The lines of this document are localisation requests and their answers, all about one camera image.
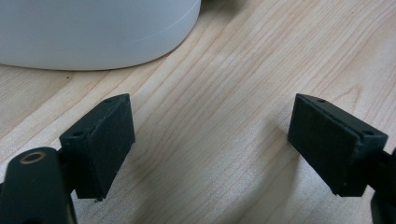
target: wooden table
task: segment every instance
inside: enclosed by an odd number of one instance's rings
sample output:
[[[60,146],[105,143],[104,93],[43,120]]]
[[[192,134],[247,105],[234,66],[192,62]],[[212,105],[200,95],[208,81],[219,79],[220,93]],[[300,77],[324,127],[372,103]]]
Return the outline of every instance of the wooden table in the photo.
[[[371,223],[288,143],[297,92],[396,146],[396,1],[203,0],[191,34],[150,63],[93,72],[0,66],[0,175],[101,100],[129,92],[136,143],[79,223]]]

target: wood grain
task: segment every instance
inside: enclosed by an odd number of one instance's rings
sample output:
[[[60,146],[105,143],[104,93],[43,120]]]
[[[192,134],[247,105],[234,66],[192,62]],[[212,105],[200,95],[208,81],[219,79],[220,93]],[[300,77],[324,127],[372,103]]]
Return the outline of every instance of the wood grain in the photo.
[[[132,96],[136,143],[79,223],[371,223],[287,142],[294,95],[327,99],[396,146],[396,2],[203,0],[171,53],[109,71],[0,66],[0,176],[101,100]]]

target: screw hole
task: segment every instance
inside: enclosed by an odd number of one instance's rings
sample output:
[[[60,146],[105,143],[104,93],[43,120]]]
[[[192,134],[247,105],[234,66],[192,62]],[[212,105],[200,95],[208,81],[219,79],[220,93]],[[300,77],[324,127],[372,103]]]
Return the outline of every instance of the screw hole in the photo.
[[[363,133],[365,133],[365,134],[367,134],[367,135],[374,135],[374,133],[371,132],[371,131],[363,131]]]
[[[46,156],[45,152],[42,151],[37,151],[37,152],[32,152],[24,157],[21,158],[20,163],[22,164],[31,164],[37,161],[41,161],[44,157]]]
[[[83,135],[83,134],[84,134],[84,132],[78,131],[78,132],[74,132],[73,136],[78,137],[78,136]]]

